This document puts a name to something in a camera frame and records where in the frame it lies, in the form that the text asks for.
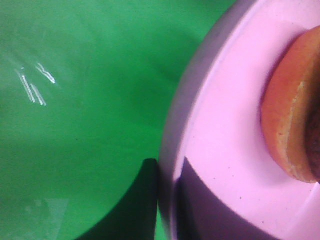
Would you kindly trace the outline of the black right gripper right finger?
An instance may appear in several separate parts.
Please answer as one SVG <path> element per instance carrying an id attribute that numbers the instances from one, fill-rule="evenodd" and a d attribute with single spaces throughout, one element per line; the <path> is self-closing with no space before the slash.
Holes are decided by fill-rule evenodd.
<path id="1" fill-rule="evenodd" d="M 174 240 L 275 239 L 235 213 L 212 193 L 186 157 L 174 188 L 172 213 Z"/>

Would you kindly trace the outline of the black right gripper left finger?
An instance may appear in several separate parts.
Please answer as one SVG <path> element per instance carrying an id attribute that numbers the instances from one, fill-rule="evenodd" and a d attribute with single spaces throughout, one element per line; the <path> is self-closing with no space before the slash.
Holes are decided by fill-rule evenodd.
<path id="1" fill-rule="evenodd" d="M 143 161 L 137 177 L 117 205 L 82 240 L 154 240 L 158 203 L 158 163 Z"/>

